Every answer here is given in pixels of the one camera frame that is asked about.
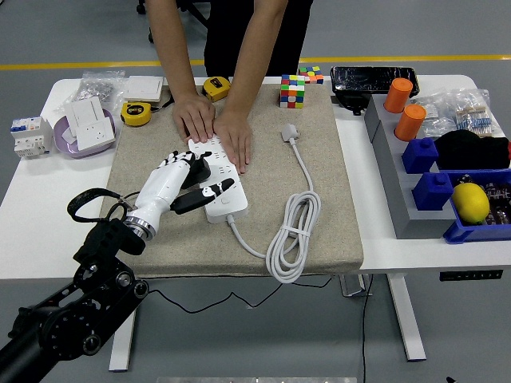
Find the person's right hand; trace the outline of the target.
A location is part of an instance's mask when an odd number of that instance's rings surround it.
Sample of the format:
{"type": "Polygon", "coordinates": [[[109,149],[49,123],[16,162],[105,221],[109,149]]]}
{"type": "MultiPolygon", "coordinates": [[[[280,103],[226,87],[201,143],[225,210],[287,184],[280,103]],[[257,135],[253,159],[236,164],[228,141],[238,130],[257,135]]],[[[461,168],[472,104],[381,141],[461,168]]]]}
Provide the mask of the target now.
{"type": "Polygon", "coordinates": [[[209,99],[198,93],[175,97],[172,118],[180,138],[186,144],[204,143],[213,136],[216,110],[209,99]]]}

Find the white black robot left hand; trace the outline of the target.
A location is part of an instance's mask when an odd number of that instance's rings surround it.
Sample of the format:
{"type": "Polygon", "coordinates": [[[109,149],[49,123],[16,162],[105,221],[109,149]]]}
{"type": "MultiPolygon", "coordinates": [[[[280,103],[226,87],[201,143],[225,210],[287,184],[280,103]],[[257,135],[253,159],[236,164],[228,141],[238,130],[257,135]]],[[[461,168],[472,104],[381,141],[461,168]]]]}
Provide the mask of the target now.
{"type": "Polygon", "coordinates": [[[154,169],[141,189],[135,209],[127,214],[126,226],[142,239],[152,239],[160,226],[160,217],[167,211],[182,215],[211,203],[226,192],[235,181],[221,180],[192,190],[184,195],[182,189],[190,188],[206,180],[211,171],[205,158],[210,152],[197,155],[193,152],[173,152],[158,168],[154,169]]]}

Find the person's left hand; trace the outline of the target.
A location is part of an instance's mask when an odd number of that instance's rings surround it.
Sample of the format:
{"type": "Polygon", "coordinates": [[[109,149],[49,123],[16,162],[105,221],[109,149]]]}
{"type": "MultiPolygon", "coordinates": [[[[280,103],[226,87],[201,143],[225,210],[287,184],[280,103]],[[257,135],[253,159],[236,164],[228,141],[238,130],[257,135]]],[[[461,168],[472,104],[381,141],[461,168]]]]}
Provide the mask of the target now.
{"type": "Polygon", "coordinates": [[[244,174],[252,158],[252,128],[248,116],[224,110],[213,121],[213,128],[229,161],[235,165],[239,174],[244,174]]]}

